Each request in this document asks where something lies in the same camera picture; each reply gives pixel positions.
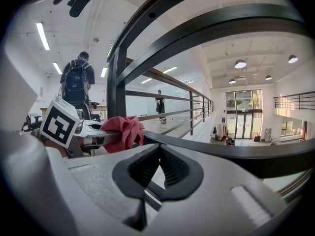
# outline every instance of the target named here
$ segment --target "sign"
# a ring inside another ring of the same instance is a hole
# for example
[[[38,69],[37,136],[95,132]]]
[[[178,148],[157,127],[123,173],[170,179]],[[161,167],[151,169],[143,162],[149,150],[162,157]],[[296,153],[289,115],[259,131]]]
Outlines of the sign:
[[[40,133],[68,148],[79,121],[75,107],[55,96],[40,126]]]

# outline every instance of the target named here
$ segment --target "desk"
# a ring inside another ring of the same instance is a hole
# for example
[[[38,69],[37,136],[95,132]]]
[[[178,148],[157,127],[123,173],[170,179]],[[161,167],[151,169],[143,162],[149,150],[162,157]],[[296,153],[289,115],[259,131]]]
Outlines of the desk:
[[[44,117],[45,117],[45,114],[46,114],[46,111],[47,111],[48,108],[41,108],[41,116],[44,120]],[[93,106],[90,106],[90,111],[92,111],[92,113],[95,112],[95,114],[99,114],[99,112],[102,112],[102,116],[101,116],[101,120],[107,120],[107,106],[100,106],[98,105],[96,107],[96,109],[93,107]]]

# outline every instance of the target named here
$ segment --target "glass wall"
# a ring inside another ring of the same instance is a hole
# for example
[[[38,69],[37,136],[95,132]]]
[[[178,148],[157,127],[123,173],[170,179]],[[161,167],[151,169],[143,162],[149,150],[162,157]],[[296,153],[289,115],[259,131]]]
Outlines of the glass wall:
[[[228,130],[228,135],[232,138],[235,137],[235,127],[236,127],[236,114],[227,114],[226,127]]]
[[[235,110],[235,92],[227,92],[226,96],[226,110]]]
[[[252,91],[239,91],[235,92],[236,96],[236,109],[237,110],[246,110],[252,109]]]
[[[226,92],[227,129],[232,138],[251,139],[260,135],[261,90]]]
[[[303,121],[288,117],[283,117],[281,124],[281,136],[300,135]]]
[[[250,105],[253,105],[254,109],[261,109],[260,92],[260,90],[252,90],[252,102],[250,102]]]
[[[262,113],[254,113],[252,121],[252,137],[260,134]]]

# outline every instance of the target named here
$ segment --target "man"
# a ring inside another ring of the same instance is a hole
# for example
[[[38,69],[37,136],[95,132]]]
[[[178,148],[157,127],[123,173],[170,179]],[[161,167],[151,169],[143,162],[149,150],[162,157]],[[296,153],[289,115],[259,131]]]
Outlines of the man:
[[[78,59],[70,61],[64,68],[60,79],[62,99],[76,109],[83,109],[84,118],[90,119],[90,102],[88,91],[95,84],[92,66],[88,63],[89,54],[81,52]]]
[[[64,77],[66,73],[69,71],[70,68],[72,68],[74,65],[81,65],[85,72],[86,72],[86,78],[88,82],[88,90],[91,89],[91,85],[95,84],[95,75],[94,75],[94,69],[92,66],[88,63],[89,61],[89,54],[87,52],[81,52],[78,56],[78,59],[70,61],[64,68],[63,74],[60,79],[60,83],[63,83]]]
[[[164,114],[165,109],[164,109],[164,104],[165,104],[165,99],[164,98],[156,98],[156,104],[157,104],[157,112],[159,114]],[[165,124],[166,123],[166,117],[160,117],[159,120],[161,123]]]

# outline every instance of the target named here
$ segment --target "red cloth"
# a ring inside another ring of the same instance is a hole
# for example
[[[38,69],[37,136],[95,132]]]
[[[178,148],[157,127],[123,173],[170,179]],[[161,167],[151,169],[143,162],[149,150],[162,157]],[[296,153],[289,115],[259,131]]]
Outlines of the red cloth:
[[[139,122],[138,117],[113,117],[106,121],[101,130],[121,131],[122,138],[117,143],[104,145],[108,153],[115,153],[132,148],[133,143],[143,145],[144,134],[141,131],[144,126]]]

